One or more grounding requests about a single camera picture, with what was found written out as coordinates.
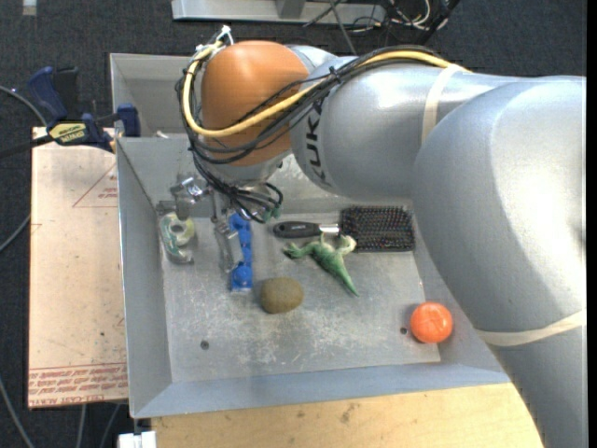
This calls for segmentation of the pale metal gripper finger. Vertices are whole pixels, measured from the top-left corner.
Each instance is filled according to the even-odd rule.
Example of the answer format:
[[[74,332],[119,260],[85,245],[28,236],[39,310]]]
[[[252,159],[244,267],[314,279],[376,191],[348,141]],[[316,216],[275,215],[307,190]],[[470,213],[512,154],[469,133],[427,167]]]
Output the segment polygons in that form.
[[[206,189],[202,188],[194,176],[188,176],[170,187],[174,197],[174,211],[179,219],[187,219],[192,207],[206,197]]]
[[[234,255],[236,231],[232,230],[227,222],[218,221],[215,223],[215,238],[222,257],[222,269],[225,272],[231,272],[236,264]]]

